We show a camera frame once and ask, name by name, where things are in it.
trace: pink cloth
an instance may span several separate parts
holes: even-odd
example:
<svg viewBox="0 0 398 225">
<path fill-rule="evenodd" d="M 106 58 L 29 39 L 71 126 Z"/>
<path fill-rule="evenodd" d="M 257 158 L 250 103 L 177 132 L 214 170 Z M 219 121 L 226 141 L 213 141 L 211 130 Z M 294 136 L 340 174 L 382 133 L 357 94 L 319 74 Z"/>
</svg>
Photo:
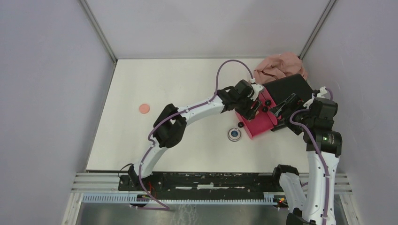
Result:
<svg viewBox="0 0 398 225">
<path fill-rule="evenodd" d="M 296 54 L 285 52 L 265 58 L 254 70 L 256 82 L 263 84 L 290 75 L 301 74 L 307 79 L 308 74 Z"/>
</svg>

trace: white wall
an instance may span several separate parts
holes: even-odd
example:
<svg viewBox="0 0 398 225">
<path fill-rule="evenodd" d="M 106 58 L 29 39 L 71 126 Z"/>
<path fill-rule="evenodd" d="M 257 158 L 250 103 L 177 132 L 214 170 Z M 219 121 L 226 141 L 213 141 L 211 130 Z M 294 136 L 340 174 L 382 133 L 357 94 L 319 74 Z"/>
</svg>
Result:
<svg viewBox="0 0 398 225">
<path fill-rule="evenodd" d="M 61 222 L 112 62 L 76 0 L 0 1 L 0 223 Z"/>
<path fill-rule="evenodd" d="M 340 0 L 304 59 L 332 88 L 343 135 L 340 168 L 364 225 L 397 224 L 398 1 Z"/>
<path fill-rule="evenodd" d="M 328 0 L 87 0 L 119 59 L 299 54 Z"/>
</svg>

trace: gray floor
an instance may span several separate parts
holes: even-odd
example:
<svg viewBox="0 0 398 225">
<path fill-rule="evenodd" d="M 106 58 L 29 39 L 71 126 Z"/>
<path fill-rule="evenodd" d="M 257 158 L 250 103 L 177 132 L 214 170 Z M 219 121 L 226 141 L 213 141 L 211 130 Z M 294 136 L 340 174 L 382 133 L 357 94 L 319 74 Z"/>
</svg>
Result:
<svg viewBox="0 0 398 225">
<path fill-rule="evenodd" d="M 335 196 L 337 225 L 348 225 Z M 126 204 L 83 203 L 78 225 L 284 225 L 287 210 L 267 205 L 171 205 L 173 211 L 136 210 Z"/>
</svg>

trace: silver round container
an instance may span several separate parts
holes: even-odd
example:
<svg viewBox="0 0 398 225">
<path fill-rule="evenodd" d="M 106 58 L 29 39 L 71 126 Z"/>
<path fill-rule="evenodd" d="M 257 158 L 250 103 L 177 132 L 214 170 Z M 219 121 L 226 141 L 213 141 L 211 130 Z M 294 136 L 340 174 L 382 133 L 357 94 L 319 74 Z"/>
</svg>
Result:
<svg viewBox="0 0 398 225">
<path fill-rule="evenodd" d="M 238 128 L 232 128 L 228 131 L 228 139 L 232 142 L 237 142 L 242 137 L 242 133 Z"/>
</svg>

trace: pink disc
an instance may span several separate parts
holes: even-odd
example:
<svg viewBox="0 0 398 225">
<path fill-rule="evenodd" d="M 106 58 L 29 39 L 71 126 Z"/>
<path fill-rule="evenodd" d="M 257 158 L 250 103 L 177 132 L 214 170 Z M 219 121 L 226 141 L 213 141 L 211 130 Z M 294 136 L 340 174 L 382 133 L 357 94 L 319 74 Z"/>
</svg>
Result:
<svg viewBox="0 0 398 225">
<path fill-rule="evenodd" d="M 142 114 L 147 114 L 151 108 L 148 104 L 142 104 L 139 106 L 139 112 Z"/>
</svg>

